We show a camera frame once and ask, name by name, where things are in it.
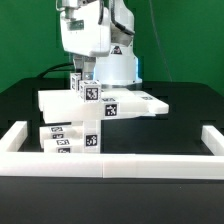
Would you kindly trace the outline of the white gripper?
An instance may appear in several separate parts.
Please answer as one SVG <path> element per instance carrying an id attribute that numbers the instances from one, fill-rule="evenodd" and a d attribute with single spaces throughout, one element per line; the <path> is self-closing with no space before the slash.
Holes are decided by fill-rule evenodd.
<path id="1" fill-rule="evenodd" d="M 64 50 L 74 53 L 75 72 L 92 80 L 95 57 L 107 56 L 111 45 L 110 15 L 104 1 L 62 0 L 60 27 Z M 81 55 L 88 57 L 83 61 Z"/>

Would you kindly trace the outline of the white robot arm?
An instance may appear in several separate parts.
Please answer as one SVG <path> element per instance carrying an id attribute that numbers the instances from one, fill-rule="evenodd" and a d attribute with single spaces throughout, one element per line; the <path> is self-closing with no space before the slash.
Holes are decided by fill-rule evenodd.
<path id="1" fill-rule="evenodd" d="M 124 0 L 55 0 L 62 45 L 84 79 L 105 87 L 138 86 L 134 15 Z"/>

